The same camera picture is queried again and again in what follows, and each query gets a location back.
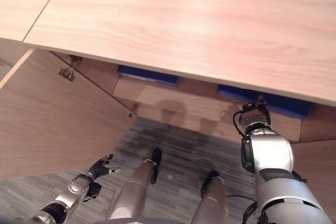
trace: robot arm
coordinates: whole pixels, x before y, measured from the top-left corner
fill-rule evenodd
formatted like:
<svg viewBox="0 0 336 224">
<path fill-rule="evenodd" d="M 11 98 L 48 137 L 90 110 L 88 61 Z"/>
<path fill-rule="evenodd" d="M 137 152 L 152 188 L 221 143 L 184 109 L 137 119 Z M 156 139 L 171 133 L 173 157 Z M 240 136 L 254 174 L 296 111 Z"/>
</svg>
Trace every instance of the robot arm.
<svg viewBox="0 0 336 224">
<path fill-rule="evenodd" d="M 243 168 L 256 175 L 259 224 L 332 224 L 302 179 L 293 171 L 294 156 L 287 139 L 270 127 L 265 103 L 243 107 L 239 123 Z"/>
<path fill-rule="evenodd" d="M 105 167 L 113 157 L 112 154 L 98 160 L 91 166 L 87 174 L 80 174 L 73 179 L 66 190 L 61 192 L 54 201 L 51 201 L 36 214 L 30 216 L 27 222 L 62 224 L 83 202 L 96 198 L 100 192 L 101 185 L 95 180 L 103 175 L 117 173 L 121 169 L 108 169 Z"/>
</svg>

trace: black cable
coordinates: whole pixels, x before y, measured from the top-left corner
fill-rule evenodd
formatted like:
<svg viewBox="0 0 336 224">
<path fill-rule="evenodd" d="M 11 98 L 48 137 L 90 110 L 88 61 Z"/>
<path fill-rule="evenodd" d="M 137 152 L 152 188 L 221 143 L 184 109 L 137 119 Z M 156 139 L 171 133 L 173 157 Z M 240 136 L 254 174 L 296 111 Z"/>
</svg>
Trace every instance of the black cable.
<svg viewBox="0 0 336 224">
<path fill-rule="evenodd" d="M 252 199 L 252 198 L 247 197 L 247 196 L 244 196 L 244 195 L 228 195 L 227 197 L 228 197 L 228 198 L 230 198 L 230 197 L 240 197 L 240 198 L 244 198 L 244 199 L 252 200 L 253 202 L 256 201 L 255 199 Z"/>
<path fill-rule="evenodd" d="M 236 123 L 236 115 L 238 114 L 242 114 L 243 111 L 237 111 L 236 113 L 233 114 L 233 117 L 232 117 L 232 121 L 233 121 L 233 124 L 236 128 L 236 130 L 238 131 L 238 133 L 242 136 L 242 137 L 245 137 L 245 135 L 242 133 L 242 131 L 238 128 L 237 126 L 237 123 Z"/>
<path fill-rule="evenodd" d="M 249 205 L 244 214 L 243 214 L 243 221 L 241 224 L 246 224 L 247 220 L 251 217 L 251 215 L 257 210 L 258 204 L 257 202 L 253 202 L 251 205 Z"/>
<path fill-rule="evenodd" d="M 308 180 L 306 178 L 302 178 L 300 174 L 298 174 L 297 172 L 295 172 L 294 170 L 292 170 L 292 174 L 294 175 L 295 178 L 297 178 L 298 180 L 300 180 L 303 183 L 307 183 Z"/>
</svg>

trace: open cabinet door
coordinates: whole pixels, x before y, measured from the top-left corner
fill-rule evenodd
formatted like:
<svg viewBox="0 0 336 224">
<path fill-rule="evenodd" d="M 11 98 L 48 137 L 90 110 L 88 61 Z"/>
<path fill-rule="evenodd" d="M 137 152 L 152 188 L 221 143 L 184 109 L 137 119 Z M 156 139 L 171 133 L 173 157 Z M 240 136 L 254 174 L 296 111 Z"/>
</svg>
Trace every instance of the open cabinet door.
<svg viewBox="0 0 336 224">
<path fill-rule="evenodd" d="M 135 116 L 51 52 L 29 49 L 0 81 L 0 178 L 91 166 Z"/>
<path fill-rule="evenodd" d="M 336 223 L 336 140 L 292 144 L 292 149 L 294 170 L 308 180 L 307 186 Z"/>
</svg>

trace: door hinge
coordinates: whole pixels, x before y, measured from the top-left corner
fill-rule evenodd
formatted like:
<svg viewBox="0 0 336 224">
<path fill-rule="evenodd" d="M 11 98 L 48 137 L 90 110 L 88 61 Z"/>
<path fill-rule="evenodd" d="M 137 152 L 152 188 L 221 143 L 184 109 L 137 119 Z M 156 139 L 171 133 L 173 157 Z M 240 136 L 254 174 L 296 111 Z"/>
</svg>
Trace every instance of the door hinge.
<svg viewBox="0 0 336 224">
<path fill-rule="evenodd" d="M 69 81 L 73 81 L 75 79 L 74 76 L 74 67 L 78 66 L 81 62 L 83 57 L 75 56 L 75 55 L 69 55 L 69 58 L 71 60 L 71 67 L 70 68 L 61 68 L 58 70 L 58 74 L 60 76 L 63 76 Z"/>
<path fill-rule="evenodd" d="M 135 103 L 132 107 L 132 112 L 128 114 L 128 117 L 129 118 L 132 118 L 134 116 L 134 114 L 136 114 L 136 111 L 139 107 L 139 104 Z"/>
</svg>

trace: silver robot leg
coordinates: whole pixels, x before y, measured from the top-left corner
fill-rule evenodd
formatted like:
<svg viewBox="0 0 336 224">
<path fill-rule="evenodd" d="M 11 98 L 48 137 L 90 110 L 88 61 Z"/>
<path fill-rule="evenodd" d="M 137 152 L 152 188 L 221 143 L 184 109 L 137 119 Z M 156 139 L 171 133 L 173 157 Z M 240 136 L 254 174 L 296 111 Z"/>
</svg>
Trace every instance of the silver robot leg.
<svg viewBox="0 0 336 224">
<path fill-rule="evenodd" d="M 141 215 L 154 165 L 155 162 L 147 159 L 138 167 L 123 186 L 108 219 L 133 218 Z"/>
<path fill-rule="evenodd" d="M 226 187 L 220 177 L 215 177 L 198 206 L 191 224 L 225 224 L 226 215 Z"/>
</svg>

